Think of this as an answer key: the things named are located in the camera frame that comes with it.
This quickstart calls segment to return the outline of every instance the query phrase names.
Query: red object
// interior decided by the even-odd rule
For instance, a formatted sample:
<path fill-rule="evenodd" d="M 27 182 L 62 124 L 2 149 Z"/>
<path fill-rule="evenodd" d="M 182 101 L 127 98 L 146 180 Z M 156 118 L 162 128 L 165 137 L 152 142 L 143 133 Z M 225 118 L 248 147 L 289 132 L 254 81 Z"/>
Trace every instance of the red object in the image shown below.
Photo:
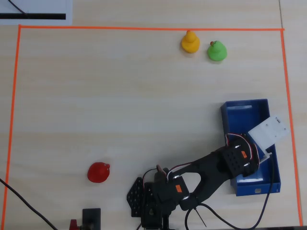
<path fill-rule="evenodd" d="M 110 175 L 110 165 L 103 162 L 95 162 L 88 170 L 87 178 L 93 183 L 102 183 Z"/>
<path fill-rule="evenodd" d="M 69 225 L 69 230 L 79 230 L 76 219 L 71 219 L 71 224 Z"/>

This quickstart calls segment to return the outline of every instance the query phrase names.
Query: yellow rubber duck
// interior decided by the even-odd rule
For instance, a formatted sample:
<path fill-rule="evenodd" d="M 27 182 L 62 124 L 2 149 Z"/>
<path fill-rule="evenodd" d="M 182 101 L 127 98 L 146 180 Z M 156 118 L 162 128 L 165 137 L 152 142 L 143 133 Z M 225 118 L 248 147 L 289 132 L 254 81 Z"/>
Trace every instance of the yellow rubber duck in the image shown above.
<path fill-rule="evenodd" d="M 200 39 L 194 32 L 188 30 L 181 40 L 181 46 L 188 53 L 195 53 L 200 47 Z"/>

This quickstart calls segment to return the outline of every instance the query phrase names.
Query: perforated black plate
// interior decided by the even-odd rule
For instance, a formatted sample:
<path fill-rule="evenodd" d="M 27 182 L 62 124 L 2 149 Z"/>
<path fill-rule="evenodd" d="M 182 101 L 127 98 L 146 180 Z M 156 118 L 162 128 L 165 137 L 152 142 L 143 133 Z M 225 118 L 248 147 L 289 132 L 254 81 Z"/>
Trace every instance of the perforated black plate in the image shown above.
<path fill-rule="evenodd" d="M 141 217 L 143 196 L 142 178 L 138 177 L 127 194 L 127 201 L 131 208 L 132 217 Z"/>

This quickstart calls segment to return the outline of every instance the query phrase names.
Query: black line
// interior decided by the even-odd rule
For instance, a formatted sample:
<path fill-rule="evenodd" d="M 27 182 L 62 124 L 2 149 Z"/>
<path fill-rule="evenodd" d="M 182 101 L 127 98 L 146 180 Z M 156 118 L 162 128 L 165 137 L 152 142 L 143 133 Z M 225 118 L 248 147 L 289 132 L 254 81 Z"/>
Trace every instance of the black line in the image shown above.
<path fill-rule="evenodd" d="M 35 214 L 37 214 L 41 219 L 43 219 L 53 230 L 58 230 L 56 227 L 54 227 L 53 224 L 50 223 L 49 220 L 46 219 L 42 214 L 40 214 L 35 208 L 33 208 L 18 192 L 16 192 L 15 189 L 10 187 L 7 183 L 5 183 L 4 180 L 0 178 L 0 182 L 4 184 L 8 189 L 10 189 L 16 196 L 18 196 L 19 199 L 21 199 L 22 202 L 24 202 L 25 205 L 28 206 L 29 209 L 31 209 Z"/>
<path fill-rule="evenodd" d="M 278 0 L 278 2 L 279 2 L 280 22 L 281 22 L 282 28 L 283 28 L 282 7 L 280 6 L 280 0 Z"/>
<path fill-rule="evenodd" d="M 65 13 L 0 13 L 0 19 L 66 20 Z"/>
<path fill-rule="evenodd" d="M 11 0 L 8 0 L 10 2 L 10 4 L 13 5 L 13 7 L 15 7 L 20 13 L 26 14 L 24 11 L 22 11 L 18 6 L 16 6 Z"/>

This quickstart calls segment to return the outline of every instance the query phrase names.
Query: orange label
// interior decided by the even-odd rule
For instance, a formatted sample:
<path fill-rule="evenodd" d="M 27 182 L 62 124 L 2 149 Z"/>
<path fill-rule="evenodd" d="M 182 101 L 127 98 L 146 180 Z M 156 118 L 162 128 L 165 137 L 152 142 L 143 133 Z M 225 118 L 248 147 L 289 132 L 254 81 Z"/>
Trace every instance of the orange label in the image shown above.
<path fill-rule="evenodd" d="M 180 185 L 176 185 L 177 192 L 182 193 Z"/>
<path fill-rule="evenodd" d="M 242 155 L 243 155 L 244 158 L 247 157 L 247 155 L 246 155 L 246 153 L 245 153 L 244 151 L 241 151 L 241 153 L 242 153 Z"/>

